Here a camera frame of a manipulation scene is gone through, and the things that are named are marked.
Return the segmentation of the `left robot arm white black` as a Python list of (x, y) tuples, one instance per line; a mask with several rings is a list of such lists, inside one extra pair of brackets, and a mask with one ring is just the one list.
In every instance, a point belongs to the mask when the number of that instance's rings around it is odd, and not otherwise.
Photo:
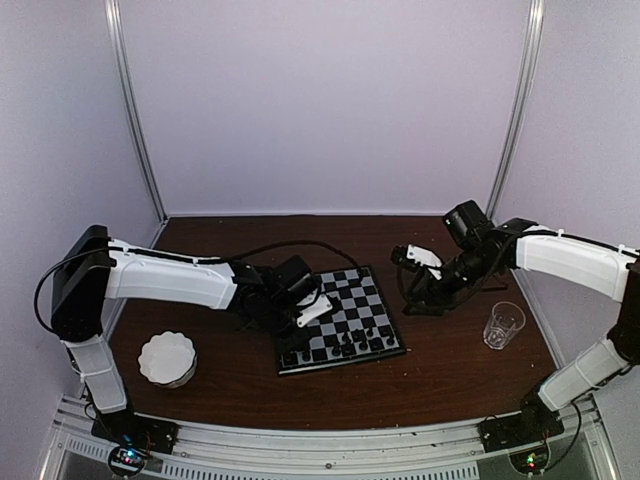
[(302, 330), (329, 312), (321, 282), (299, 256), (276, 267), (240, 257), (204, 258), (148, 250), (89, 227), (52, 272), (50, 327), (79, 368), (98, 417), (123, 444), (144, 424), (134, 415), (124, 382), (103, 337), (107, 299), (146, 299), (228, 311), (256, 323), (290, 349)]

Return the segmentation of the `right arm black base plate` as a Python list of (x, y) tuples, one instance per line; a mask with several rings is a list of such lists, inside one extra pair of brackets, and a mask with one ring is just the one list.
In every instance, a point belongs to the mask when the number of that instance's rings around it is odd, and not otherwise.
[(564, 431), (560, 420), (552, 419), (543, 424), (531, 423), (524, 419), (522, 413), (488, 417), (478, 424), (480, 440), (486, 453), (543, 443)]

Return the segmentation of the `black and grey chessboard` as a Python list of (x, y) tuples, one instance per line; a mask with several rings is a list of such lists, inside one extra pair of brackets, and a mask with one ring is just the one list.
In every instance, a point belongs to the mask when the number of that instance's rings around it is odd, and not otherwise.
[[(311, 362), (302, 360), (303, 350), (293, 350), (296, 360), (283, 362), (283, 354), (276, 357), (277, 374), (280, 377), (310, 373), (339, 366), (379, 361), (403, 355), (407, 352), (404, 341), (391, 315), (373, 268), (364, 265), (360, 269), (344, 269), (320, 274), (323, 293), (332, 301), (334, 310), (311, 321), (306, 330), (310, 335)], [(372, 327), (374, 335), (367, 337), (365, 330)], [(361, 340), (353, 341), (351, 332), (361, 331)], [(331, 350), (342, 344), (342, 336), (348, 333), (355, 347), (355, 354), (349, 357), (334, 357)], [(395, 338), (395, 345), (385, 344), (387, 337)], [(358, 344), (380, 338), (383, 349), (359, 352)]]

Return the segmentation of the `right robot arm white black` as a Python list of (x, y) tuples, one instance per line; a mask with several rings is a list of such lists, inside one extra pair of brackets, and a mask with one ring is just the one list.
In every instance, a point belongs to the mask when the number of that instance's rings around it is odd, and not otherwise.
[(512, 430), (535, 440), (557, 412), (639, 364), (639, 253), (523, 218), (495, 224), (469, 200), (442, 222), (460, 253), (442, 260), (413, 244), (396, 246), (397, 272), (413, 273), (398, 289), (408, 315), (441, 316), (474, 296), (490, 276), (505, 270), (541, 273), (604, 295), (619, 304), (615, 324), (575, 360), (534, 387), (521, 403)]

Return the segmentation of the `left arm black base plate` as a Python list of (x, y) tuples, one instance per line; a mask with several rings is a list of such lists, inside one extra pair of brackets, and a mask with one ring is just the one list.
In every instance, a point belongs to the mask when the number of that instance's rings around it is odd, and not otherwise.
[(99, 416), (92, 425), (94, 437), (112, 441), (142, 453), (171, 454), (177, 440), (179, 426), (171, 421), (138, 415)]

